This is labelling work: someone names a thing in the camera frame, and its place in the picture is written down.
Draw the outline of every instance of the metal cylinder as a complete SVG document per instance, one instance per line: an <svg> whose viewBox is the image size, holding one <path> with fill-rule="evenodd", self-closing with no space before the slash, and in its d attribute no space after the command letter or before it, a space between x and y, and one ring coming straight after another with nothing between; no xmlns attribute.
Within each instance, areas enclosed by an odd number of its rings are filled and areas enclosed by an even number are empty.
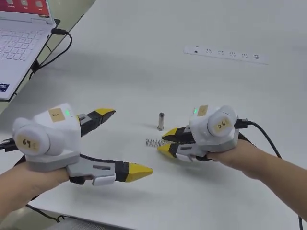
<svg viewBox="0 0 307 230"><path fill-rule="evenodd" d="M164 113L159 114L159 124L157 128L159 131L162 131L164 129Z"/></svg>

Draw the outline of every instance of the human hand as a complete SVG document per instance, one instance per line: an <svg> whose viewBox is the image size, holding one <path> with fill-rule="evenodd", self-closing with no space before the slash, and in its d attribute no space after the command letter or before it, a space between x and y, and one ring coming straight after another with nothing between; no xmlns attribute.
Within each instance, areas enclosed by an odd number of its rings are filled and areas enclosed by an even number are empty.
<svg viewBox="0 0 307 230"><path fill-rule="evenodd" d="M208 153L208 159L242 171L246 176L258 179L265 165L267 153L245 140L238 140L237 146L227 152Z"/></svg>
<svg viewBox="0 0 307 230"><path fill-rule="evenodd" d="M29 170L27 162L16 165L0 175L0 200L6 198L7 201L4 209L7 213L3 215L24 207L33 197L67 180L69 175L65 168L52 172L34 172Z"/></svg>

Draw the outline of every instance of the power outlet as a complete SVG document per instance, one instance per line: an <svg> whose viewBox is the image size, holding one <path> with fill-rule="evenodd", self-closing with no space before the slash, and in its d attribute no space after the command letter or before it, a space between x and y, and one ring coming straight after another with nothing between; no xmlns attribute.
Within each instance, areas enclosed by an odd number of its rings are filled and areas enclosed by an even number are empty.
<svg viewBox="0 0 307 230"><path fill-rule="evenodd" d="M184 53L212 58L225 58L237 61L255 62L259 64L267 64L267 60L263 55L250 54L246 52L236 52L232 50L215 49L205 46L185 46Z"/></svg>

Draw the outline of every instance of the spring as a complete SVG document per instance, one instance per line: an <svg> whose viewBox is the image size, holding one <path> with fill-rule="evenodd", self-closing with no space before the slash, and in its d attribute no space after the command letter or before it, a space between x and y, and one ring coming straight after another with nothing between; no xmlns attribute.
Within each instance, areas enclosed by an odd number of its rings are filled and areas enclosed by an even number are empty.
<svg viewBox="0 0 307 230"><path fill-rule="evenodd" d="M170 144L170 143L171 142L167 140L146 139L146 146L150 146L150 147L159 147L159 146Z"/></svg>

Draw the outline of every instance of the white table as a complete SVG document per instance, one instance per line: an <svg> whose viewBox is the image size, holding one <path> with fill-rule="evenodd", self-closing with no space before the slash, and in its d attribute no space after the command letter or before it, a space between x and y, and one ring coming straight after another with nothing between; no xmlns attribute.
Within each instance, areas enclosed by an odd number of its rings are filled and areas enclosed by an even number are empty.
<svg viewBox="0 0 307 230"><path fill-rule="evenodd" d="M194 106L232 105L261 124L282 156L307 167L304 1L100 0L73 29L71 50L35 75L1 115L1 137L19 116L63 102L76 113L117 110L83 137L83 153L154 168L134 183L65 183L32 205L139 230L298 229L297 216L258 181L218 163L171 161L146 138L188 123ZM269 65L183 54L185 45L255 51ZM61 44L60 52L66 44ZM255 128L243 133L273 153ZM19 153L2 154L1 171Z"/></svg>

